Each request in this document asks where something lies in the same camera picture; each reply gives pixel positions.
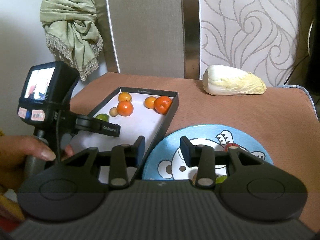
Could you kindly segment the person left hand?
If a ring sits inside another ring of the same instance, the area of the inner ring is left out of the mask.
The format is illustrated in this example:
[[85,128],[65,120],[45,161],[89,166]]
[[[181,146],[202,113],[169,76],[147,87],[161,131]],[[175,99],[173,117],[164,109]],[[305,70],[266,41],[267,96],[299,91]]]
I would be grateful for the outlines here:
[[16,191],[20,187],[27,156],[44,161],[56,159],[54,152],[33,136],[1,136],[1,217],[14,222],[24,221],[24,216],[19,205],[4,194],[9,189]]

